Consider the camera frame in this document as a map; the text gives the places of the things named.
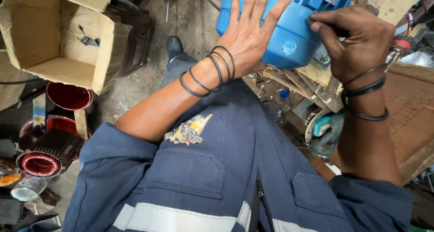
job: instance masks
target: concrete floor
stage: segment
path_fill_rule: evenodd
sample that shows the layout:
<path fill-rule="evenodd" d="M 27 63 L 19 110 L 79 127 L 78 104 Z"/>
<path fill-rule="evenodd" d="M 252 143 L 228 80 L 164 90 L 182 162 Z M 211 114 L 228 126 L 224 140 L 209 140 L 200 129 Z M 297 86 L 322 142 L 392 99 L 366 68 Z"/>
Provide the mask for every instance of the concrete floor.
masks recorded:
<path fill-rule="evenodd" d="M 117 79 L 111 89 L 97 97 L 92 108 L 86 109 L 91 112 L 88 118 L 91 129 L 96 129 L 105 121 L 114 123 L 131 107 L 159 89 L 168 60 L 165 46 L 170 35 L 179 36 L 184 51 L 198 60 L 204 58 L 220 38 L 215 31 L 218 11 L 206 0 L 170 0 L 167 23 L 167 0 L 143 0 L 141 7 L 148 9 L 156 19 L 149 63 L 146 68 Z M 31 109 L 29 102 L 17 110 L 1 113 L 0 131 L 3 127 L 9 133 L 12 131 L 17 135 L 19 126 L 31 118 Z M 79 171 L 78 163 L 73 163 L 64 174 L 48 185 L 62 197 L 54 209 L 62 219 Z"/>

